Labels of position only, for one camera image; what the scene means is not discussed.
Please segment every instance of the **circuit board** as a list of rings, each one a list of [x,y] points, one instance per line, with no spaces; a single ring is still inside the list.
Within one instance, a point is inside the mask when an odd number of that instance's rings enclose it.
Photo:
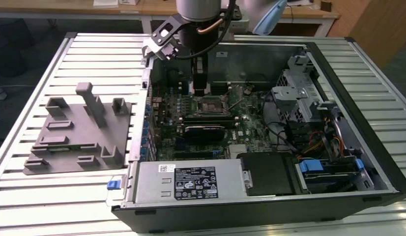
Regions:
[[[227,159],[229,155],[227,148],[229,145],[244,144],[245,152],[268,152],[272,151],[272,145],[268,133],[261,124],[260,93],[245,92],[245,85],[235,85],[225,90],[223,95],[208,95],[205,97],[194,97],[182,95],[180,90],[165,88],[154,91],[153,109],[156,129],[158,130],[157,161],[169,160],[197,160],[197,159]],[[204,113],[204,108],[198,106],[198,102],[212,100],[217,103],[216,97],[221,97],[220,101],[225,104],[223,112],[210,107]],[[182,144],[177,149],[177,143],[182,142],[182,123],[185,117],[194,117],[194,114],[210,115],[224,114],[232,119],[232,127],[224,130],[224,138],[221,141],[209,144]]]

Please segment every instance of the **power supply label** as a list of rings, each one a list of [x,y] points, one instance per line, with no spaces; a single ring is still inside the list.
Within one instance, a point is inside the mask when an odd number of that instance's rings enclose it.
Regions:
[[[216,168],[174,168],[174,199],[209,198],[219,198]]]

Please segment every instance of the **white sticker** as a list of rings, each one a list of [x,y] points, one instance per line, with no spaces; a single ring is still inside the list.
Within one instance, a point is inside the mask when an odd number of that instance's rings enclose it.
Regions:
[[[121,13],[138,14],[138,11],[120,11]]]
[[[216,52],[216,57],[217,58],[225,58],[227,57],[227,52]]]
[[[176,165],[158,165],[158,172],[174,172]]]

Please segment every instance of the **slotted metal surface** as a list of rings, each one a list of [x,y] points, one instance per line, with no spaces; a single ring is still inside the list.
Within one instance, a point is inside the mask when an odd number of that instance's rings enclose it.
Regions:
[[[106,203],[106,182],[125,170],[40,176],[26,176],[21,170],[45,120],[44,105],[49,97],[62,96],[68,103],[82,102],[73,89],[78,82],[90,81],[102,102],[124,97],[140,106],[142,37],[82,33],[74,39],[65,39],[0,150],[0,235],[134,235],[112,215],[108,207],[112,203]],[[356,45],[341,38],[239,36],[236,39],[316,42],[406,175],[406,100],[373,65],[364,61]],[[323,79],[320,83],[332,98]],[[134,127],[129,128],[128,136],[134,136]],[[170,234],[328,236],[371,231],[375,235],[406,235],[406,200],[369,208],[340,221]]]

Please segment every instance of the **blue tab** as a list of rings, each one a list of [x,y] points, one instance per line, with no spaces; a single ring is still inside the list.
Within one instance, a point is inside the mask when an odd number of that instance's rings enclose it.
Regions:
[[[355,159],[355,164],[357,165],[359,170],[364,169],[364,164],[360,159]]]
[[[304,160],[301,161],[301,164],[304,165],[305,171],[323,171],[323,166],[319,160]]]
[[[305,165],[304,161],[301,161],[301,162],[299,163],[299,166],[300,166],[300,171],[301,171],[301,173],[307,172],[307,165]]]
[[[121,189],[121,181],[110,180],[106,184],[106,190],[116,190],[116,189]]]

